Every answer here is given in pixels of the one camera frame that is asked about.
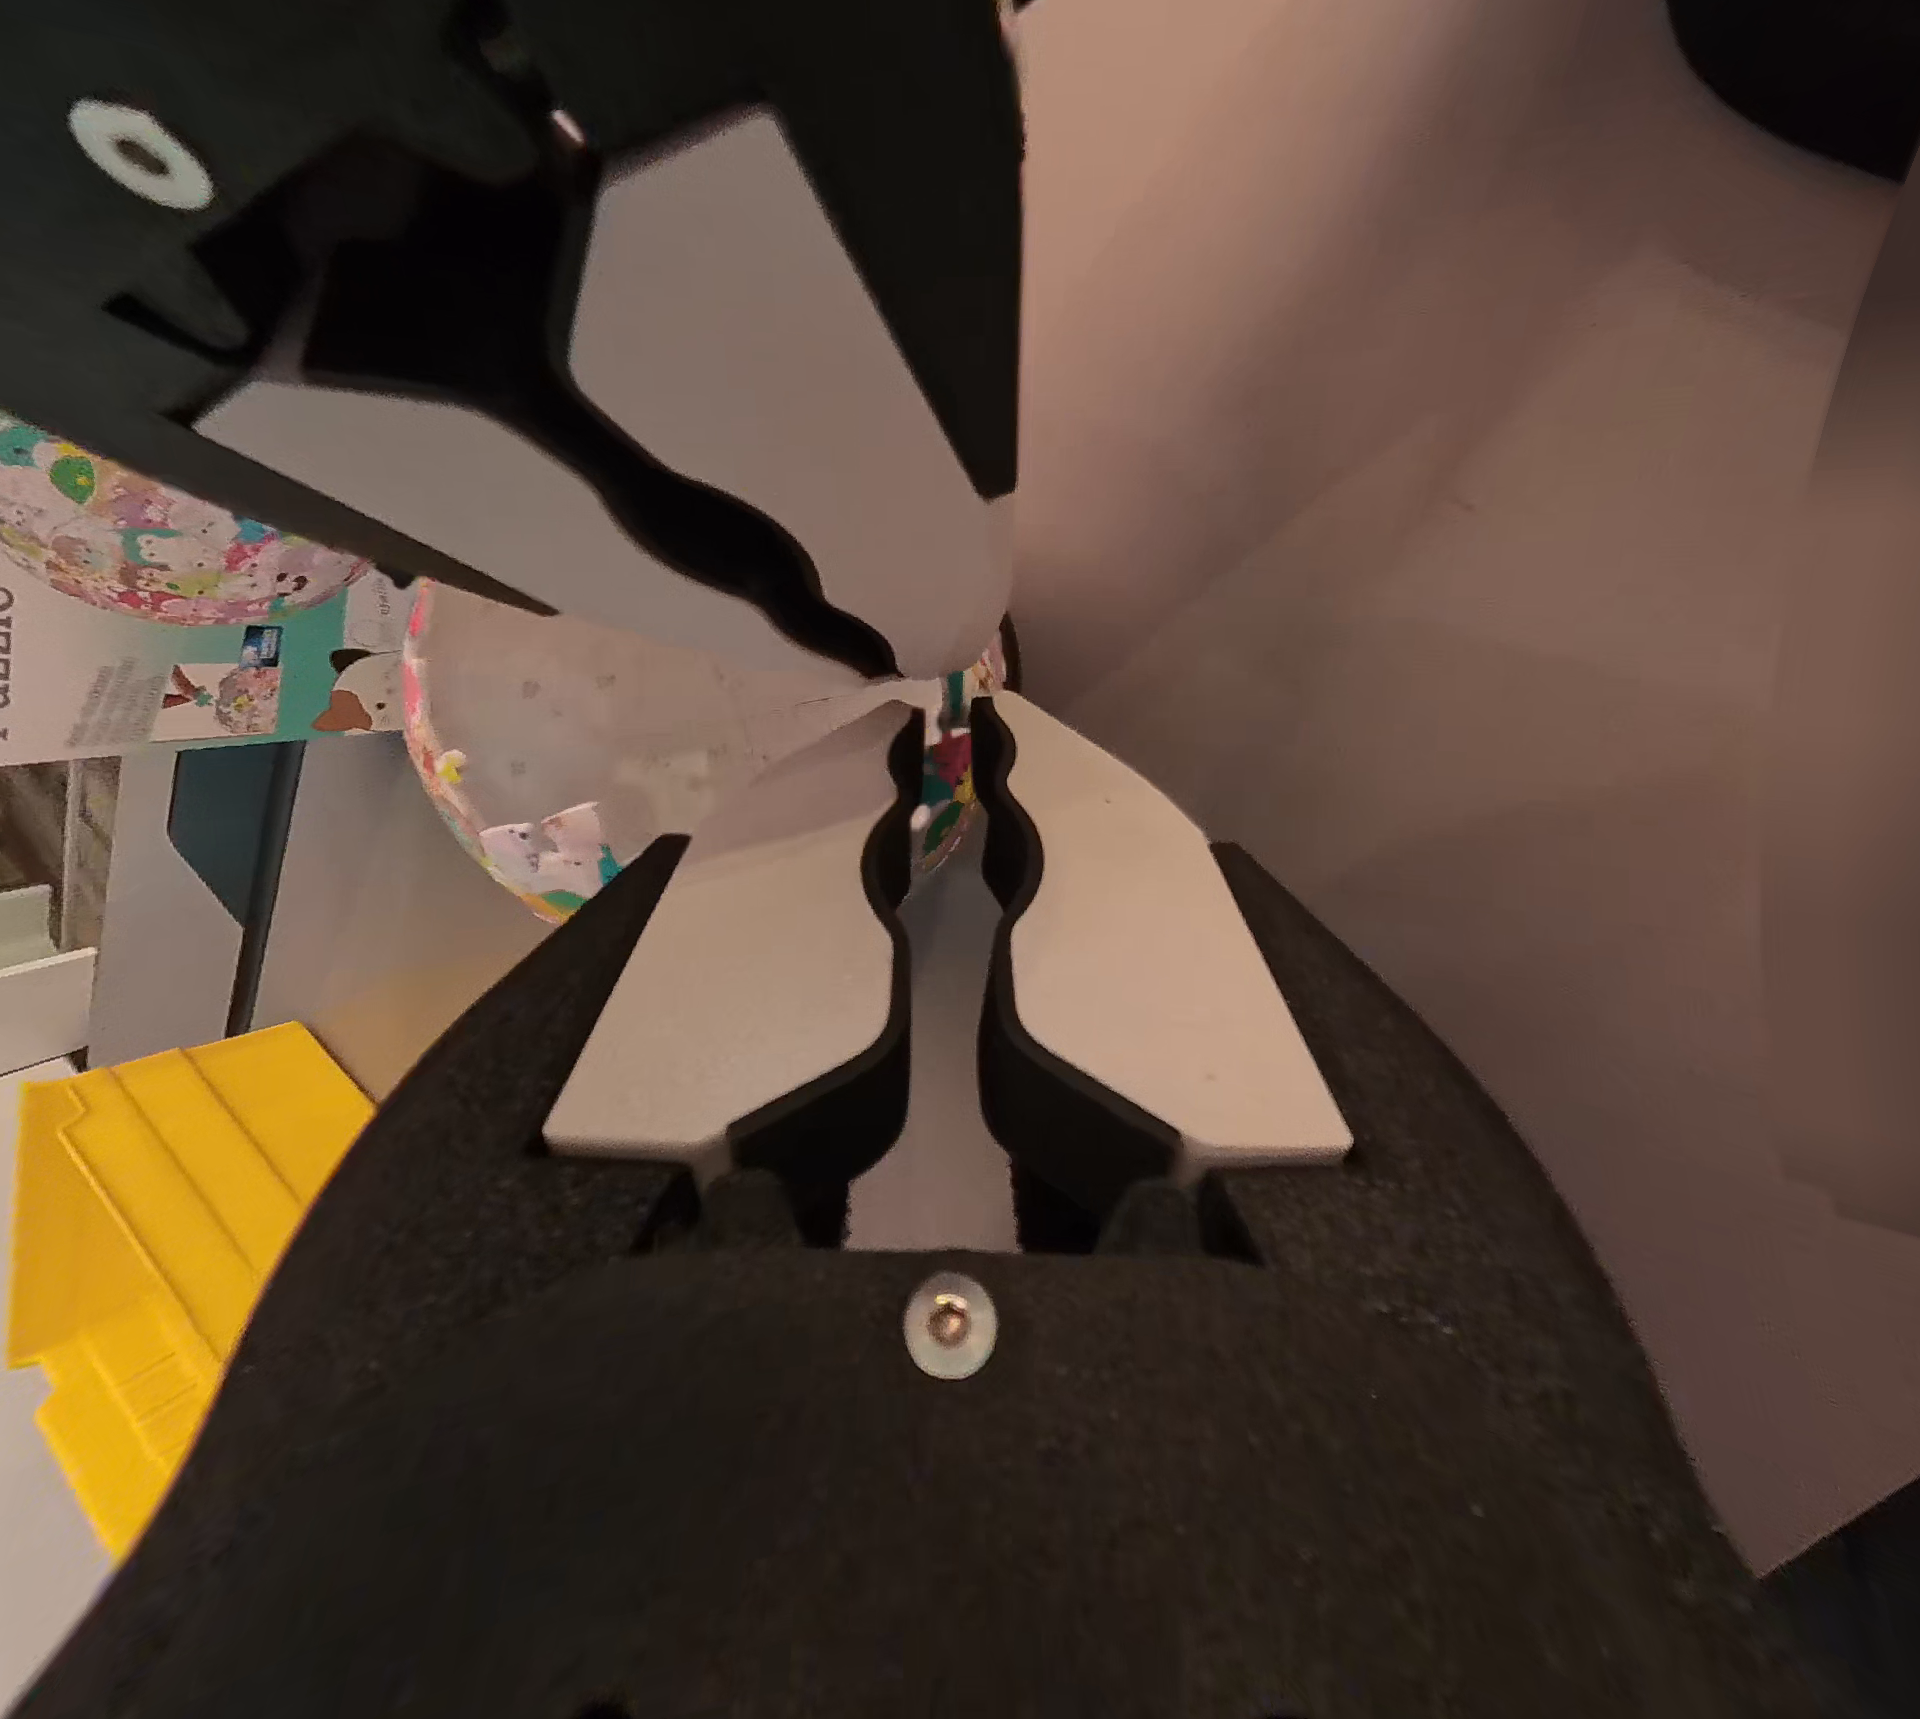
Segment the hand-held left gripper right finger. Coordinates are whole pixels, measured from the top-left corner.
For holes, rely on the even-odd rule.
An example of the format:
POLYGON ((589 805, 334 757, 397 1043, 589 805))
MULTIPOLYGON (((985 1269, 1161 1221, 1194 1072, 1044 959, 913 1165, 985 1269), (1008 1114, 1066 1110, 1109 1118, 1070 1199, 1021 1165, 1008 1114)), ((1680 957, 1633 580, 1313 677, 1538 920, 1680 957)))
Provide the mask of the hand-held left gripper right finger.
POLYGON ((973 703, 986 1132, 1028 1172, 1335 1165, 1354 1132, 1201 827, 1019 694, 973 703))

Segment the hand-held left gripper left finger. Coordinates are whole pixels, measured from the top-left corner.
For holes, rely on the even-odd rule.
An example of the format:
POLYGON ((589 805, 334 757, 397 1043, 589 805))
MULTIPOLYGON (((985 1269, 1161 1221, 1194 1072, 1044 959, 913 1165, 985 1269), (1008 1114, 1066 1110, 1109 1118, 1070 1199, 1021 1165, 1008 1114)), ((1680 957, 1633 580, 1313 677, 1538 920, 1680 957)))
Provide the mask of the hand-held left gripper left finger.
POLYGON ((712 1172, 737 1126, 874 1053, 913 808, 917 710, 898 697, 731 797, 667 874, 547 1142, 712 1172))

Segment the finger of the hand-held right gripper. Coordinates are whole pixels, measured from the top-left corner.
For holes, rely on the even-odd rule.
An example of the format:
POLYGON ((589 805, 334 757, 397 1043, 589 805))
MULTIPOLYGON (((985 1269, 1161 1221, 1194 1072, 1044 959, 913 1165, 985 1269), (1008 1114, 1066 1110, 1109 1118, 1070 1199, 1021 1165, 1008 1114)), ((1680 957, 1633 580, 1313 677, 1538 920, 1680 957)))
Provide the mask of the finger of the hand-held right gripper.
POLYGON ((767 516, 903 677, 997 638, 1011 505, 973 484, 771 112, 609 173, 568 362, 649 456, 767 516))
POLYGON ((764 674, 898 679, 880 629, 828 603, 764 513, 652 461, 547 362, 533 395, 462 404, 425 381, 347 383, 294 358, 196 421, 390 573, 764 674))

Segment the colourful puzzle ball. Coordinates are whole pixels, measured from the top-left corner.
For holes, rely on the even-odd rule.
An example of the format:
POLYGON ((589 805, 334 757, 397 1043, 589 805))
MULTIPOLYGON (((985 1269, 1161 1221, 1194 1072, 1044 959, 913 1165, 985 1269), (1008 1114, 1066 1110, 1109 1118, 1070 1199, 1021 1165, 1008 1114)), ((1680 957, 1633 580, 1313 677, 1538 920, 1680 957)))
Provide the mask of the colourful puzzle ball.
MULTIPOLYGON (((1011 618, 978 657, 997 664, 997 691, 1021 690, 1011 618)), ((461 848, 560 925, 778 759, 888 697, 926 712, 940 682, 758 674, 420 582, 401 644, 401 737, 461 848)))

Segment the puzzle box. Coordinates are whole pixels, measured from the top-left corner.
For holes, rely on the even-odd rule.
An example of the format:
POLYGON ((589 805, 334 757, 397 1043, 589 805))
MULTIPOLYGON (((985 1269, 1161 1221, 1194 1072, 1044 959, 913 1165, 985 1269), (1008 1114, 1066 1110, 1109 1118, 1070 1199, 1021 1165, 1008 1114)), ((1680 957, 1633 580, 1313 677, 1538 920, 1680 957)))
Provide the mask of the puzzle box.
POLYGON ((4 416, 4 766, 397 733, 410 595, 4 416))

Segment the yellow plastic bin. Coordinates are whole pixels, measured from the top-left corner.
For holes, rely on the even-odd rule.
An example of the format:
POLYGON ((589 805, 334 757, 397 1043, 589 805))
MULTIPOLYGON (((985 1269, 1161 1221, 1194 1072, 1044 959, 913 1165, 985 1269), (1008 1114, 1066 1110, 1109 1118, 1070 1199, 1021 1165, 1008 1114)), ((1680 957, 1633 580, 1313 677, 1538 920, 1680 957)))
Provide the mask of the yellow plastic bin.
POLYGON ((17 1083, 4 1361, 41 1374, 38 1433, 110 1560, 152 1525, 372 1116, 299 1021, 17 1083))

